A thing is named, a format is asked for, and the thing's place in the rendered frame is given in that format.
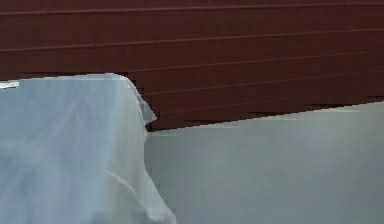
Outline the pale blue bed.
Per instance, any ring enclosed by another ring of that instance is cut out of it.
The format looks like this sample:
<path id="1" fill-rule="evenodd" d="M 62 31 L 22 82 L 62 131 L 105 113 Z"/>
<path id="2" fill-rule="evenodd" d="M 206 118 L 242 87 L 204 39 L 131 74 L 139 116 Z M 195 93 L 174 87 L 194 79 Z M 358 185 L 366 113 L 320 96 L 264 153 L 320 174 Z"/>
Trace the pale blue bed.
<path id="1" fill-rule="evenodd" d="M 146 171 L 155 120 L 113 74 L 0 89 L 0 224 L 177 224 Z"/>

